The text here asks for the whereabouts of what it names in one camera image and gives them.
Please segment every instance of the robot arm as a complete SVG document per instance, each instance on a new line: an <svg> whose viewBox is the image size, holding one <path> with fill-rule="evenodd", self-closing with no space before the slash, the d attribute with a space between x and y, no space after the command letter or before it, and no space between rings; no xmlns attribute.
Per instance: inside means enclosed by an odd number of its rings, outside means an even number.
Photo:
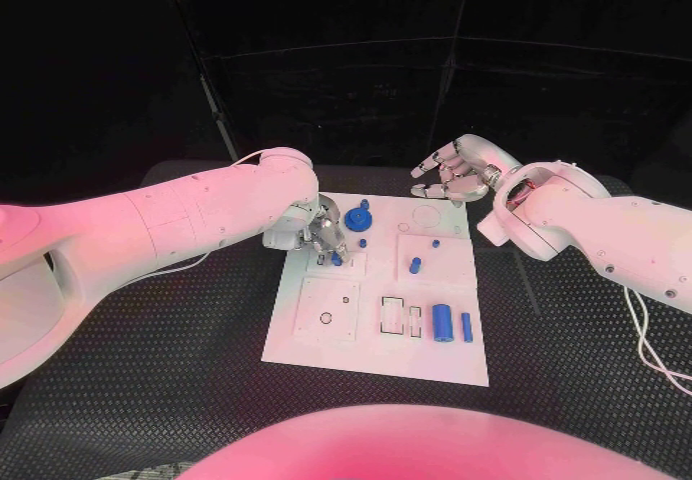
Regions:
<svg viewBox="0 0 692 480"><path fill-rule="evenodd" d="M692 212L642 197L612 197L594 177L561 161L522 166L488 140L465 135L411 172L440 168L429 198L475 201L496 191L479 230L512 240L538 260L574 245L606 278L692 313Z"/></svg>
<svg viewBox="0 0 692 480"><path fill-rule="evenodd" d="M276 148L258 165L126 193L0 205L0 387L48 359L103 298L152 271L263 232L269 247L312 244L348 256L312 166L297 150Z"/></svg>

